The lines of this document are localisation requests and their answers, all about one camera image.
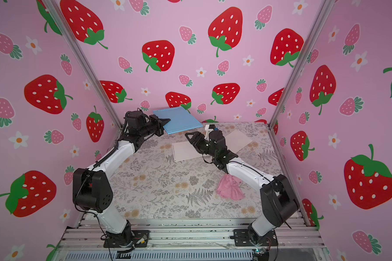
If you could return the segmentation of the pink fluffy cloth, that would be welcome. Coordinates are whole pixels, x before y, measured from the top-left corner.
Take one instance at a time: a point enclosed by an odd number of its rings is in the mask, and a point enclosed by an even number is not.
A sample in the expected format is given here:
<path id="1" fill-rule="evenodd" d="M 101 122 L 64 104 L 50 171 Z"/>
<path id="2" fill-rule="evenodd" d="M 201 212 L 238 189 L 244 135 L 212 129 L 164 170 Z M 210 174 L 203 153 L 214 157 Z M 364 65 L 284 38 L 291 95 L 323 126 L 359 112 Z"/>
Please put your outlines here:
<path id="1" fill-rule="evenodd" d="M 245 195 L 240 188 L 241 184 L 241 179 L 230 174 L 225 174 L 218 183 L 216 193 L 223 199 L 231 199 L 233 201 L 242 200 L 245 198 Z"/>

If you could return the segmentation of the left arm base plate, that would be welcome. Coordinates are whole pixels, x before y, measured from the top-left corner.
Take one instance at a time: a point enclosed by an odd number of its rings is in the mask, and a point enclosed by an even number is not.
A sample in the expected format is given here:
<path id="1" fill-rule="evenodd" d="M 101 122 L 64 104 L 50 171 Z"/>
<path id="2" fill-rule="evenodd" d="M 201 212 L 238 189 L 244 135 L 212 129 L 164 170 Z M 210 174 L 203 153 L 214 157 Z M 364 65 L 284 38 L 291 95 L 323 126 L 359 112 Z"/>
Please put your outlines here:
<path id="1" fill-rule="evenodd" d="M 150 236 L 149 230 L 132 230 L 122 234 L 106 233 L 107 239 L 104 240 L 104 248 L 145 248 Z"/>

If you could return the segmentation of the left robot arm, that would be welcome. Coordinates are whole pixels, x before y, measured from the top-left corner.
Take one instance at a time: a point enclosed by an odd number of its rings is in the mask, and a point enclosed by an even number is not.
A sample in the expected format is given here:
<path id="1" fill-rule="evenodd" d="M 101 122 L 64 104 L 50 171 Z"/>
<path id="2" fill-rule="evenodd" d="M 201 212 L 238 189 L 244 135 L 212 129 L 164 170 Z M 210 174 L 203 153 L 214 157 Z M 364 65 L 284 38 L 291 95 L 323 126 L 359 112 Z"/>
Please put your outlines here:
<path id="1" fill-rule="evenodd" d="M 73 175 L 73 203 L 79 212 L 92 214 L 106 229 L 109 244 L 129 246 L 133 240 L 131 224 L 112 204 L 113 190 L 110 175 L 137 152 L 146 140 L 164 134 L 170 119 L 146 115 L 142 110 L 125 114 L 124 124 L 113 148 L 93 165 L 75 170 Z"/>

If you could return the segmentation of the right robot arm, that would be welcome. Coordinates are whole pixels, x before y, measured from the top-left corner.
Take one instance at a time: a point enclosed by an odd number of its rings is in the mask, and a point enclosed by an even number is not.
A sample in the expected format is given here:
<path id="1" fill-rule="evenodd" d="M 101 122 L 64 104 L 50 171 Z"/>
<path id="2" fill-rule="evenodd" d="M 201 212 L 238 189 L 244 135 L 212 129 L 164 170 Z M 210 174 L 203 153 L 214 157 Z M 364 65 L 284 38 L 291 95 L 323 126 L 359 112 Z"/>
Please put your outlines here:
<path id="1" fill-rule="evenodd" d="M 283 224 L 301 206 L 289 180 L 284 175 L 273 176 L 245 163 L 226 146 L 221 130 L 214 127 L 208 137 L 200 132 L 185 134 L 186 139 L 201 155 L 212 157 L 211 164 L 228 176 L 239 178 L 260 193 L 262 214 L 248 227 L 249 239 L 259 244 L 266 235 Z"/>

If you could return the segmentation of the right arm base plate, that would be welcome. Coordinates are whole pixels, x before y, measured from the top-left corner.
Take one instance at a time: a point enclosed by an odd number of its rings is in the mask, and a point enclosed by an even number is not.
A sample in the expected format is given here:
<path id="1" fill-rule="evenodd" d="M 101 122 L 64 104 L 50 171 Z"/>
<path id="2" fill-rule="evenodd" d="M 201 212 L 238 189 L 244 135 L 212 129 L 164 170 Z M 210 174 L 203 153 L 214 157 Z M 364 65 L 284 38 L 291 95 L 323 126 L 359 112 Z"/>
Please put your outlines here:
<path id="1" fill-rule="evenodd" d="M 235 229 L 229 238 L 234 241 L 235 246 L 241 247 L 268 248 L 279 245 L 274 230 L 269 231 L 264 236 L 258 236 L 253 229 Z"/>

